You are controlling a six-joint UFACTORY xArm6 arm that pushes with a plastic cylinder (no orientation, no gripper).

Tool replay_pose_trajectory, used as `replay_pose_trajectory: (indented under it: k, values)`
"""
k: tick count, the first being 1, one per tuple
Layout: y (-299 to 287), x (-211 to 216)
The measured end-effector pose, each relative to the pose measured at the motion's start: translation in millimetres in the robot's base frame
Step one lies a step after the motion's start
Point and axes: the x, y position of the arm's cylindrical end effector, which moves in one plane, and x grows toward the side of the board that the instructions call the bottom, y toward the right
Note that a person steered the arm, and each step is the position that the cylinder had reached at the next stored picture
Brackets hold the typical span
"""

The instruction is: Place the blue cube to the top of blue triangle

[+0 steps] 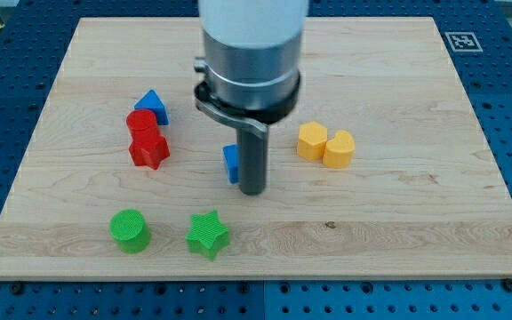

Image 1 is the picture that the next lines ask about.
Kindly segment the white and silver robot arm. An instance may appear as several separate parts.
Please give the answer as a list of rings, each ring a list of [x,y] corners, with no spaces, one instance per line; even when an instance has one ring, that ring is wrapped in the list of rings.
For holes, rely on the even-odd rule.
[[[268,128],[295,108],[308,0],[200,0],[204,56],[194,70],[196,108],[236,130],[238,179],[249,196],[266,187]]]

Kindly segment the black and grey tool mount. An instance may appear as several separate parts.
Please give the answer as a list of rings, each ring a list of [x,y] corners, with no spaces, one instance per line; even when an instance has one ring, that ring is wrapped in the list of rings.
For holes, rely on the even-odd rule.
[[[268,137],[268,126],[286,118],[295,108],[300,91],[299,70],[290,71],[271,82],[242,84],[225,81],[224,93],[230,93],[233,102],[216,91],[220,76],[212,72],[203,57],[195,58],[194,70],[204,75],[195,89],[196,108],[212,120],[247,132],[256,138]]]

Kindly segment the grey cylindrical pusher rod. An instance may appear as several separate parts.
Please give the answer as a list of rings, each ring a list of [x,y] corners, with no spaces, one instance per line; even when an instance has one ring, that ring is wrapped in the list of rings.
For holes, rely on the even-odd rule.
[[[266,187],[268,137],[236,131],[240,190],[248,196],[261,194]]]

